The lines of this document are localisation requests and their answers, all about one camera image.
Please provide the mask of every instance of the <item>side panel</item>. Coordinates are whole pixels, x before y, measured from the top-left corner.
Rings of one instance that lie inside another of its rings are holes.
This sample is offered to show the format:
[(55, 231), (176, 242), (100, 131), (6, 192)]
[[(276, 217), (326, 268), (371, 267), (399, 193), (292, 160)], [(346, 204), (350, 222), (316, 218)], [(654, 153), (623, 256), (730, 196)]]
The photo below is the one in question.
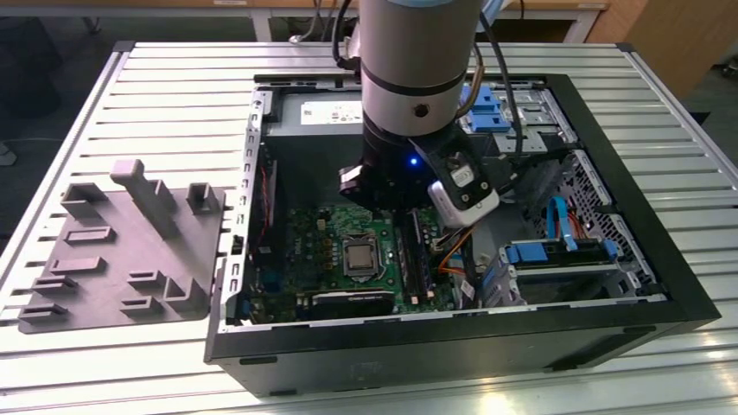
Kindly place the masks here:
[(594, 366), (670, 327), (577, 330), (216, 362), (259, 396), (348, 391), (571, 368), (565, 364)]

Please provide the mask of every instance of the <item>aluminum slotted table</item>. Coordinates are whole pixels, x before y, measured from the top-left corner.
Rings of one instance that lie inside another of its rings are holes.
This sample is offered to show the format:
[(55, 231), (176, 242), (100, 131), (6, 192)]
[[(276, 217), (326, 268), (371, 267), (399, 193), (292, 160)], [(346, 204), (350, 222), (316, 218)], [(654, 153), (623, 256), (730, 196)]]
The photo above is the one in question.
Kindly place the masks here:
[[(234, 203), (259, 73), (338, 71), (326, 44), (119, 45), (0, 258), (0, 412), (215, 409), (314, 413), (714, 413), (738, 402), (738, 174), (638, 54), (507, 44), (514, 73), (567, 73), (723, 318), (589, 370), (259, 400), (203, 360), (207, 320), (24, 335), (20, 308), (64, 223), (72, 182), (114, 189), (118, 158), (170, 188)], [(483, 48), (495, 72), (491, 49)], [(223, 228), (232, 219), (226, 212)], [(222, 234), (222, 251), (230, 235)]]

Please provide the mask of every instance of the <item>sticker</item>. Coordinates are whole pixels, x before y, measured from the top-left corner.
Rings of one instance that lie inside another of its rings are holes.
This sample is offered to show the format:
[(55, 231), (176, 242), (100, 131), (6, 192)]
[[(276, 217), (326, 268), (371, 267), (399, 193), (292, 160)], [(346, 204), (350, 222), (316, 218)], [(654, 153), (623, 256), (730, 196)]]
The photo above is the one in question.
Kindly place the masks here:
[(462, 291), (463, 294), (466, 294), (466, 297), (474, 298), (474, 287), (466, 282), (466, 279), (462, 282)]
[(360, 124), (360, 101), (308, 101), (302, 104), (300, 124)]
[(470, 165), (465, 164), (459, 169), (454, 170), (451, 172), (451, 178), (461, 188), (474, 182), (474, 173), (471, 172)]

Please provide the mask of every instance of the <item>blue latch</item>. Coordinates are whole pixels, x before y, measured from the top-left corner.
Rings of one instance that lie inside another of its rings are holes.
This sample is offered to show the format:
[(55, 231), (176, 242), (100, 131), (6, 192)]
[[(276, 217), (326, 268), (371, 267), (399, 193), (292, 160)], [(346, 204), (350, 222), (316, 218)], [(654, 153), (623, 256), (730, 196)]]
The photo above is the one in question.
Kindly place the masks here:
[(510, 261), (511, 264), (518, 264), (521, 262), (521, 255), (518, 255), (515, 246), (507, 247), (505, 252), (507, 253), (507, 261)]
[[(463, 86), (462, 101), (466, 101), (471, 88)], [(502, 113), (502, 103), (489, 86), (479, 88), (479, 94), (470, 109), (470, 128), (474, 132), (506, 132), (510, 123)]]
[(546, 249), (539, 242), (530, 242), (527, 244), (515, 245), (518, 253), (521, 254), (522, 262), (546, 262), (549, 256), (546, 255)]
[(611, 239), (605, 239), (602, 241), (602, 246), (605, 247), (605, 250), (607, 252), (607, 257), (611, 261), (614, 261), (618, 258), (619, 252), (618, 252), (618, 244)]

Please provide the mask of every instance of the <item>black cable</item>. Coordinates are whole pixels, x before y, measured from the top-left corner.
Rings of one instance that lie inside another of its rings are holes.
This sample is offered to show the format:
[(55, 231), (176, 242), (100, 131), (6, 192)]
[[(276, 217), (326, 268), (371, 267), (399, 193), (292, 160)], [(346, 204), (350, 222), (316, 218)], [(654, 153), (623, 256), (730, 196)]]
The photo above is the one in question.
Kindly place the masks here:
[(499, 65), (499, 72), (503, 75), (505, 92), (507, 93), (507, 104), (510, 105), (510, 113), (513, 115), (513, 128), (515, 130), (515, 159), (521, 159), (522, 155), (522, 124), (521, 116), (518, 115), (518, 105), (515, 104), (515, 96), (513, 93), (513, 86), (510, 85), (510, 74), (507, 73), (507, 64), (505, 63), (503, 50), (497, 42), (495, 35), (493, 34), (493, 28), (489, 27), (487, 18), (483, 13), (479, 13), (479, 22), (487, 33), (489, 42), (493, 44), (495, 50), (497, 64)]
[[(462, 261), (463, 261), (463, 273), (466, 274), (467, 283), (474, 287), (475, 297), (479, 292), (479, 284), (477, 281), (477, 265), (474, 264), (474, 242), (473, 236), (463, 241), (462, 244)], [(462, 309), (474, 309), (477, 298), (473, 298), (463, 306)]]
[(515, 166), (513, 175), (507, 179), (507, 183), (497, 187), (497, 193), (499, 195), (505, 195), (510, 190), (513, 190), (518, 185), (518, 183), (521, 182), (522, 178), (525, 177), (526, 173), (530, 171), (530, 169), (538, 166), (541, 163), (549, 162), (551, 160), (561, 161), (566, 158), (566, 156), (571, 154), (574, 150), (581, 150), (581, 149), (582, 149), (582, 146), (579, 143), (569, 143), (561, 149), (527, 157)]
[(323, 34), (320, 35), (320, 41), (327, 42), (327, 35), (331, 33), (328, 28), (331, 27), (331, 19), (334, 18), (335, 8), (338, 7), (338, 0), (334, 1), (334, 6), (331, 7), (331, 11), (327, 13), (327, 20), (326, 25), (323, 28)]
[(343, 17), (346, 16), (346, 11), (348, 10), (348, 5), (351, 4), (351, 0), (343, 0), (342, 8), (338, 10), (338, 16), (335, 17), (335, 23), (334, 23), (334, 35), (332, 35), (332, 45), (331, 45), (331, 51), (334, 53), (334, 61), (338, 67), (342, 69), (347, 69), (346, 62), (347, 60), (343, 58), (340, 53), (338, 52), (338, 36), (342, 31), (343, 27)]

